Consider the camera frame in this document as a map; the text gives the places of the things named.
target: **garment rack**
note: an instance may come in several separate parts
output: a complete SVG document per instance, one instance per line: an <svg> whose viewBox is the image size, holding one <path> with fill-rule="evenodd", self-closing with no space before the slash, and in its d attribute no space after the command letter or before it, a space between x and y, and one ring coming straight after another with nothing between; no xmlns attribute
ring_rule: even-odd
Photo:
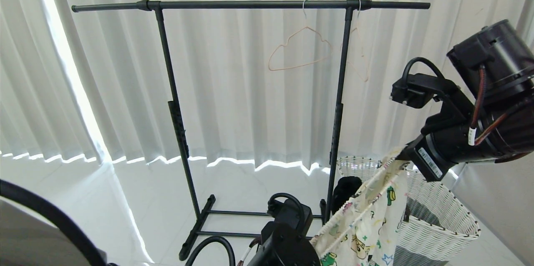
<svg viewBox="0 0 534 266"><path fill-rule="evenodd" d="M345 27L343 29L343 43L341 49L341 64L339 69L338 91L336 95L335 112L334 112L334 126L332 132L332 147L330 148L330 177L328 179L328 194L327 200L322 199L319 203L321 215L313 215L314 219L321 219L325 224L330 219L330 207L332 203L332 192L335 183L335 165L338 159L339 137L341 131L341 116L343 114L343 84L345 83L345 67L347 66L347 52L349 49L350 27L353 20L353 11L355 10L369 10L370 8L402 8L402 9L417 9L426 10L430 8L430 3L426 2L386 2L386 1L371 1L371 0L302 0L302 1L157 1L157 0L141 0L133 3L117 3L117 4L95 4L95 5L73 5L73 12L86 11L110 11L110 10L142 10L154 11L156 20L158 21L158 28L161 38L161 45L164 50L165 65L169 77L169 83L172 93L172 100L168 102L169 110L174 125L176 139L178 141L181 162L184 167L187 186L189 186L189 193L191 194L191 201L195 211L196 222L193 229L189 233L185 243L179 253L179 259L184 261L189 256L191 249L198 238L198 236L225 236L225 237L245 237L255 238L259 234L253 233L235 233L235 232L213 232L203 231L202 226L206 222L209 215L241 215L241 216L269 216L263 212L250 211L222 211L212 209L215 203L215 195L211 194L202 211L199 209L198 199L196 197L193 178L191 177L191 169L189 169L189 149L185 138L185 129L181 117L181 110L178 98L178 91L176 89L176 81L174 79L174 71L170 59L169 45L167 42L164 14L165 9L301 9L301 8L336 8L345 10Z"/></svg>

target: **woven basket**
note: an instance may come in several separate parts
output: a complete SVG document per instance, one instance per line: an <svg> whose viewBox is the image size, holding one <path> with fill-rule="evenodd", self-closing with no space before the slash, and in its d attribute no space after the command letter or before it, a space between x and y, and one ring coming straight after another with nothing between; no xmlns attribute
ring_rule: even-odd
<svg viewBox="0 0 534 266"><path fill-rule="evenodd" d="M380 161L357 156L340 158L342 176L370 179ZM394 266L441 266L447 264L473 240L480 227L471 212L442 183L427 183L419 171L408 171L410 219L403 222Z"/></svg>

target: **white tile floor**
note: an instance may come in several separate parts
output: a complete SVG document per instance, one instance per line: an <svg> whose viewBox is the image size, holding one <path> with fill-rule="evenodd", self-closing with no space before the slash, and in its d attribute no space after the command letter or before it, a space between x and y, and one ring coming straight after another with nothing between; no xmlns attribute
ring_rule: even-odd
<svg viewBox="0 0 534 266"><path fill-rule="evenodd" d="M200 208L210 194L214 209L265 211L276 192L291 193L319 213L326 196L328 175L317 169L311 175L299 168L266 167L223 161L206 167L191 162ZM104 165L75 161L44 163L43 160L0 158L0 177L34 191L58 205L90 239L120 266L177 266L181 244L194 224L194 213L181 162L166 165L143 162ZM265 217L211 216L204 230L258 233ZM314 221L310 233L320 228ZM229 238L236 256L248 239ZM225 251L208 246L195 265L224 265ZM501 266L523 264L485 227L481 238L454 258L453 266Z"/></svg>

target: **blue star print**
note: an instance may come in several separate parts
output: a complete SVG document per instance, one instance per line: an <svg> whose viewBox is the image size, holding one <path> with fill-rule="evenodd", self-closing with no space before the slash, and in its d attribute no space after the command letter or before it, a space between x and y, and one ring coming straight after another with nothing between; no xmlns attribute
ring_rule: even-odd
<svg viewBox="0 0 534 266"><path fill-rule="evenodd" d="M384 258L382 258L382 261L384 261L386 265L391 264L391 262L393 262L393 255L388 256L384 254Z"/></svg>

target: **child's garment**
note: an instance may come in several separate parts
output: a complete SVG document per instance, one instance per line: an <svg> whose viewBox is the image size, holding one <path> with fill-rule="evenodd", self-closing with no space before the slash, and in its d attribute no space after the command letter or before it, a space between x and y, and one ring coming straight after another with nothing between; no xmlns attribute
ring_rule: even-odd
<svg viewBox="0 0 534 266"><path fill-rule="evenodd" d="M408 196L407 162L395 161L401 150L383 158L374 176L313 237L322 266L393 265Z"/></svg>

